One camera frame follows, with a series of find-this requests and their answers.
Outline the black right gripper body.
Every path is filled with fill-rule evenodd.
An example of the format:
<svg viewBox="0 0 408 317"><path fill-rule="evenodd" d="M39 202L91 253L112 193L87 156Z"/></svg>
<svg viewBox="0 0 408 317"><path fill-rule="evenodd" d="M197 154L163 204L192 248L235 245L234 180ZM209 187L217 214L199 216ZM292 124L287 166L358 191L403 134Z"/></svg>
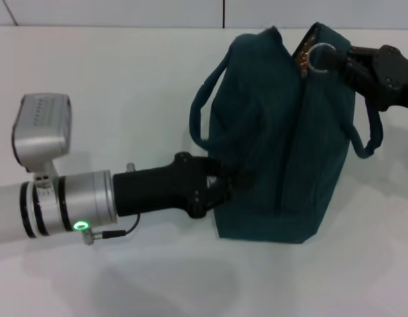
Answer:
<svg viewBox="0 0 408 317"><path fill-rule="evenodd" d="M373 105L385 112L391 106L408 109L408 59L395 47L383 45L373 55Z"/></svg>

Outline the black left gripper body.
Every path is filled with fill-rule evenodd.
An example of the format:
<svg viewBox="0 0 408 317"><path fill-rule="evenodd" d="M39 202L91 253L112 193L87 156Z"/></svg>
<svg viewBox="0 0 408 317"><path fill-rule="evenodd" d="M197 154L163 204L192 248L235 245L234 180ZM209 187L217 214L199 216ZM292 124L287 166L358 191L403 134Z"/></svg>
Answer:
<svg viewBox="0 0 408 317"><path fill-rule="evenodd" d="M114 174L117 215L181 209L192 219L203 218L208 211L207 163L205 157L180 152L166 166Z"/></svg>

